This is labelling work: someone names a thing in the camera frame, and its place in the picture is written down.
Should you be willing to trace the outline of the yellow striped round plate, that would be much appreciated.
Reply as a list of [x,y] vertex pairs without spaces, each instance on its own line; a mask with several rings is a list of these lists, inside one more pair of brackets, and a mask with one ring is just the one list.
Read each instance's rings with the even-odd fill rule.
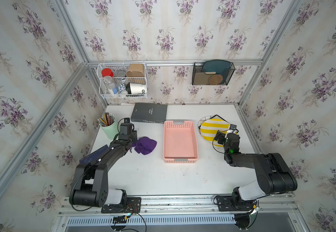
[[208,143],[213,144],[214,147],[222,148],[223,145],[220,145],[216,141],[216,134],[218,131],[227,133],[228,129],[225,130],[199,130],[201,136],[206,140]]

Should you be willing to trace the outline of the purple cloth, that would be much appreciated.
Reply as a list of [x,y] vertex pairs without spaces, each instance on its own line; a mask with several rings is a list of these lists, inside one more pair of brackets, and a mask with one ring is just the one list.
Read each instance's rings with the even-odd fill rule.
[[157,141],[149,137],[141,137],[136,142],[132,143],[132,148],[138,153],[148,155],[154,151],[157,146]]

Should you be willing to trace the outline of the square floral plate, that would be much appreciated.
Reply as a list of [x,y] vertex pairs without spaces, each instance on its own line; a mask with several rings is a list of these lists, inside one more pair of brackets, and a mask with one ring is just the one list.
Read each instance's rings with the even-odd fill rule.
[[228,129],[230,123],[227,122],[225,119],[220,117],[219,115],[213,115],[212,119],[206,120],[200,130],[225,130]]

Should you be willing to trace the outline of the round plaid plate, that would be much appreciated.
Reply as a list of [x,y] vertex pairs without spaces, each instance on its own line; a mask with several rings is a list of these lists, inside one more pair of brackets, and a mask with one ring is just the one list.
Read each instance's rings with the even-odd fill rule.
[[198,128],[198,130],[200,130],[202,124],[203,124],[206,120],[209,120],[209,119],[212,119],[212,118],[213,118],[213,116],[205,116],[205,117],[201,118],[201,119],[199,120],[198,124],[197,124],[197,128]]

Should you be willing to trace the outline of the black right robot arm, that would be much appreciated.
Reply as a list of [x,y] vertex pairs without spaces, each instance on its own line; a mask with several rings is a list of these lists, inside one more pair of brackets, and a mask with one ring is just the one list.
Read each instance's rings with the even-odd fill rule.
[[279,153],[243,154],[240,136],[236,133],[217,131],[214,142],[224,148],[224,160],[231,167],[253,169],[256,181],[236,187],[231,194],[233,207],[254,203],[257,199],[297,190],[297,180]]

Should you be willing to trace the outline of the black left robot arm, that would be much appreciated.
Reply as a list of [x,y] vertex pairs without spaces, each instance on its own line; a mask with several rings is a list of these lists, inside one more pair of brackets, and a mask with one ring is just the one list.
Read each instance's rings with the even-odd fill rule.
[[121,123],[119,133],[110,145],[91,153],[92,158],[80,163],[74,173],[69,194],[70,204],[76,206],[102,207],[111,196],[108,172],[112,166],[131,150],[137,141],[137,131],[129,118]]

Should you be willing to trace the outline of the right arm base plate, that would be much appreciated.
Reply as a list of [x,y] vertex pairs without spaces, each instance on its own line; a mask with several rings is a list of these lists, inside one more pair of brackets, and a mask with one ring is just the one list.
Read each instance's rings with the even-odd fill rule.
[[257,207],[257,202],[257,200],[244,201],[231,195],[216,195],[213,198],[213,203],[218,207],[220,212],[252,212]]

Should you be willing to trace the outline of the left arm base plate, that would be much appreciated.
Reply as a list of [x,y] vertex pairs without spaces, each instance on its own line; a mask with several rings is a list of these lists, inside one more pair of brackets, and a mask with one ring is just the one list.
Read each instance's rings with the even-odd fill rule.
[[139,213],[141,211],[140,197],[127,197],[117,205],[103,205],[101,209],[102,214],[115,213]]

